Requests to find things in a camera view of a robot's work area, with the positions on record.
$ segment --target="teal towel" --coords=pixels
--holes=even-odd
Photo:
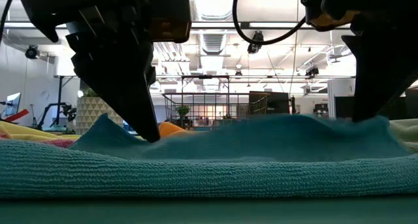
[[[0,197],[342,197],[418,192],[418,159],[389,122],[259,118],[136,139],[101,116],[70,149],[0,141]]]

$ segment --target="red object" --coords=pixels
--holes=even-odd
[[[26,110],[26,109],[25,110],[22,110],[21,112],[19,112],[17,114],[14,114],[13,116],[10,116],[10,117],[6,118],[5,121],[13,122],[15,120],[18,120],[18,119],[26,116],[28,113],[29,113],[28,110]]]

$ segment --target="table surface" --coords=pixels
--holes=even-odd
[[[418,223],[418,196],[1,201],[0,223]]]

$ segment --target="ceiling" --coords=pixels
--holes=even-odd
[[[0,12],[4,7],[6,0],[0,0]],[[192,18],[194,22],[201,22],[207,25],[204,16],[201,13],[219,12],[228,10],[231,7],[232,0],[190,0],[191,10],[193,12]],[[304,16],[304,7],[299,3],[299,0],[239,0],[238,2],[238,19],[241,22],[297,22]],[[28,21],[25,11],[20,0],[14,0],[11,9],[9,22],[13,21]],[[222,22],[231,22],[231,18],[226,18]],[[287,30],[261,30],[264,35],[264,40],[279,37],[287,32]],[[14,44],[20,48],[25,48],[29,44],[38,44],[40,50],[47,52],[53,56],[59,56],[60,59],[70,58],[73,55],[72,50],[65,42],[65,35],[68,31],[64,29],[57,30],[60,37],[58,44],[51,43],[44,35],[36,29],[9,29],[7,31],[7,41],[9,44]],[[254,30],[244,30],[244,33],[251,37]],[[215,33],[219,36],[225,37],[225,44],[222,55],[218,58],[209,60],[209,64],[216,65],[215,72],[208,72],[205,69],[207,60],[204,57],[206,53],[202,51],[203,34]],[[299,30],[297,33],[291,35],[288,39],[280,43],[272,44],[270,46],[263,46],[257,54],[248,54],[248,43],[243,41],[241,37],[236,34],[233,28],[226,28],[222,30],[215,29],[201,29],[192,30],[190,38],[187,42],[181,44],[185,59],[183,62],[187,63],[187,68],[173,67],[173,62],[168,62],[164,58],[164,54],[158,50],[154,51],[153,64],[159,67],[159,74],[229,74],[235,75],[236,66],[241,65],[241,72],[244,76],[250,75],[275,75],[279,78],[241,78],[234,79],[232,82],[245,82],[241,84],[231,84],[231,90],[237,92],[245,92],[248,90],[262,90],[263,88],[272,88],[277,91],[289,91],[292,88],[292,93],[303,93],[302,86],[306,84],[317,83],[318,86],[324,86],[327,76],[353,76],[355,75],[355,58],[350,55],[339,59],[339,62],[333,63],[327,59],[327,54],[341,52],[346,50],[344,43],[341,40],[342,35],[352,35],[348,29],[339,29],[331,32],[319,33],[312,29]],[[318,66],[319,76],[323,79],[305,80],[305,70],[312,65]],[[291,87],[291,75],[295,74]],[[181,89],[181,85],[171,86],[170,88]]]

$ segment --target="robotic arm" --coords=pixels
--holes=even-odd
[[[306,19],[284,37],[268,41],[245,37],[236,17],[237,3],[234,0],[233,18],[238,34],[254,45],[283,40],[304,22],[317,31],[351,23],[355,36],[342,39],[357,58],[354,121],[376,115],[418,78],[413,49],[405,48],[417,40],[408,36],[408,21],[416,14],[412,0],[301,0]],[[140,136],[159,140],[148,90],[155,81],[152,42],[188,39],[189,0],[22,0],[22,4],[31,22],[54,42],[55,26],[67,24],[71,32],[67,40],[76,52],[75,73]]]

